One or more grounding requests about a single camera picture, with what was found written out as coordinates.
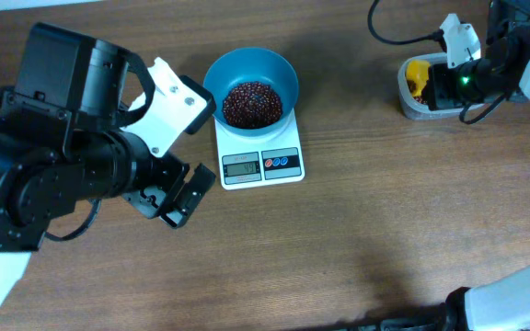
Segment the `yellow plastic measuring scoop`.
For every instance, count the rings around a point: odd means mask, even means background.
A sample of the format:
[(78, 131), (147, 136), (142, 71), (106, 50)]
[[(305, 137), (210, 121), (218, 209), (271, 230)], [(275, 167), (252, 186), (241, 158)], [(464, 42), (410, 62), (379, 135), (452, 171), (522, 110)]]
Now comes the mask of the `yellow plastic measuring scoop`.
[(413, 80), (423, 90), (429, 81), (429, 69), (431, 64), (426, 60), (412, 60), (405, 71), (406, 81)]

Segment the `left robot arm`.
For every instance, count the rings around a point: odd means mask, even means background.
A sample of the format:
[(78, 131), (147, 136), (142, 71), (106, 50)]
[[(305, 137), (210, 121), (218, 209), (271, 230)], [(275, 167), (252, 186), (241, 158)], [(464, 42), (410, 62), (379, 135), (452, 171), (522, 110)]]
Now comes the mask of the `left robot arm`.
[(213, 95), (162, 59), (54, 25), (33, 26), (13, 86), (0, 87), (0, 307), (51, 222), (121, 197), (144, 217), (183, 226), (215, 181), (170, 151), (213, 115)]

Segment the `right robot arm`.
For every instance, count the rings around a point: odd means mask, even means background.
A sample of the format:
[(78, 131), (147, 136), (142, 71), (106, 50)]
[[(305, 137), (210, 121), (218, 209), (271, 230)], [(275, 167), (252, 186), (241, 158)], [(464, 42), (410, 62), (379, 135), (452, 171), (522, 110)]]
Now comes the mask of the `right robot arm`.
[[(487, 49), (468, 24), (440, 26), (447, 62), (434, 64), (422, 96), (431, 110), (460, 108), (465, 124), (505, 101), (530, 100), (530, 1), (490, 3)], [(446, 300), (446, 330), (530, 330), (530, 266), (491, 284), (461, 288)]]

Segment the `white digital kitchen scale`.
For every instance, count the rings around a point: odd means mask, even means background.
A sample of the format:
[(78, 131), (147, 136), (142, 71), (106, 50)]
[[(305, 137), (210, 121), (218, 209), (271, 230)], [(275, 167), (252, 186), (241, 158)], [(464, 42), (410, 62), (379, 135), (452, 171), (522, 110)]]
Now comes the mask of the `white digital kitchen scale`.
[(294, 111), (270, 127), (240, 130), (215, 123), (220, 182), (226, 190), (299, 182), (305, 165)]

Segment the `red beans in bowl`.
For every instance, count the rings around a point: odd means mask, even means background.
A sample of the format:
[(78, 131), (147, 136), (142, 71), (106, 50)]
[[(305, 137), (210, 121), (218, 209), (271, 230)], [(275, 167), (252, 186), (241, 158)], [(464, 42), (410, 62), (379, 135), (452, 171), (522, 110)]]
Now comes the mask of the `red beans in bowl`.
[(235, 86), (223, 101), (228, 125), (239, 129), (261, 129), (280, 120), (282, 100), (271, 85), (246, 82)]

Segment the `blue plastic bowl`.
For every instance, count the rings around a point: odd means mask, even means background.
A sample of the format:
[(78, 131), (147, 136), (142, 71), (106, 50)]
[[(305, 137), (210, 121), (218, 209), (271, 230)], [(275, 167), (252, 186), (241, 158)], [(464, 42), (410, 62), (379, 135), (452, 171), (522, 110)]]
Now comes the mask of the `blue plastic bowl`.
[(255, 81), (271, 85), (280, 96), (282, 116), (294, 110), (300, 86), (292, 65), (279, 53), (269, 49), (240, 48), (221, 56), (204, 76), (203, 87), (213, 94), (216, 102), (213, 114), (215, 121), (227, 124), (222, 108), (230, 90), (239, 84)]

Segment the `red beans pile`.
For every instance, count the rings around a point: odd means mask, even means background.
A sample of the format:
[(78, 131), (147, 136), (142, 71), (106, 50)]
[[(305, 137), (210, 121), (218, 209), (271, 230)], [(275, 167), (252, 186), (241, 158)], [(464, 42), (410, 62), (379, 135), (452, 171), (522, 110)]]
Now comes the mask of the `red beans pile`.
[(409, 88), (409, 92), (411, 97), (418, 103), (422, 105), (427, 105), (428, 102), (424, 99), (422, 96), (422, 89), (417, 85), (417, 83), (413, 80), (407, 80), (407, 85)]

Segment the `clear plastic bean container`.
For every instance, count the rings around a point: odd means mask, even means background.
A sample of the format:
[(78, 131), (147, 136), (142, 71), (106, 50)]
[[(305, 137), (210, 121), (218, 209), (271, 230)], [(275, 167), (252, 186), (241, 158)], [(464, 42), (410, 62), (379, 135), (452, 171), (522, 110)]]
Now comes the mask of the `clear plastic bean container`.
[(519, 87), (525, 64), (518, 59), (480, 58), (456, 68), (457, 93), (463, 105), (460, 108), (430, 111), (428, 105), (416, 102), (410, 95), (405, 78), (406, 67), (412, 60), (426, 60), (431, 65), (445, 63), (445, 53), (431, 53), (406, 60), (397, 73), (399, 101), (404, 115), (411, 120), (438, 120), (457, 117), (467, 125), (486, 119), (504, 102), (524, 103), (526, 96)]

